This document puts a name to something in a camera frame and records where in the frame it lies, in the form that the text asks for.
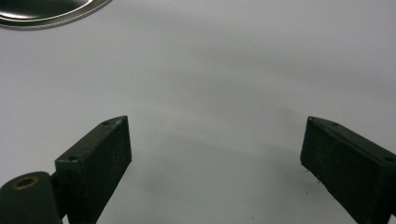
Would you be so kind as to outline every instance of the screw hole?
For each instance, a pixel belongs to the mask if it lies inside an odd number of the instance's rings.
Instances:
[[[25,178],[22,178],[15,182],[12,185],[12,188],[14,189],[27,189],[35,185],[35,183],[38,182],[38,177],[37,176],[28,176]]]
[[[76,161],[78,160],[78,156],[69,156],[70,161]]]
[[[388,162],[395,162],[395,160],[391,157],[385,157],[384,160]]]

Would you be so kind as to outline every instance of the gray background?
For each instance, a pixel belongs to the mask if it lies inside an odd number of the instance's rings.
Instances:
[[[396,2],[115,0],[0,30],[0,183],[128,115],[99,223],[354,223],[300,165],[307,116],[396,152]]]

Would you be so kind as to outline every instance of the round metal hole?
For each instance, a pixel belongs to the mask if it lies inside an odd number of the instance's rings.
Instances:
[[[22,179],[17,180],[13,185],[12,188],[14,189],[27,189],[32,187],[38,182],[38,177],[35,175],[27,176]]]

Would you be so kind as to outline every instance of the stainless steel rim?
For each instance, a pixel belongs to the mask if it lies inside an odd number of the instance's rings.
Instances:
[[[111,0],[88,0],[87,3],[81,6],[77,6],[76,8],[73,8],[70,11],[66,11],[60,15],[52,15],[49,17],[44,16],[38,19],[21,19],[17,8],[15,8],[12,13],[6,14],[4,10],[2,10],[2,6],[0,6],[0,27],[12,30],[47,29],[84,18],[97,11],[98,9],[104,7],[109,2],[111,2]]]

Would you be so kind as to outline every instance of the dark green plastic part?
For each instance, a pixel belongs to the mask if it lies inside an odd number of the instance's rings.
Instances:
[[[388,223],[396,156],[342,125],[308,118],[301,162],[360,224]]]
[[[71,223],[95,223],[132,160],[126,116],[109,119],[55,161]]]
[[[50,175],[34,172],[8,181],[0,190],[1,224],[60,223]]]

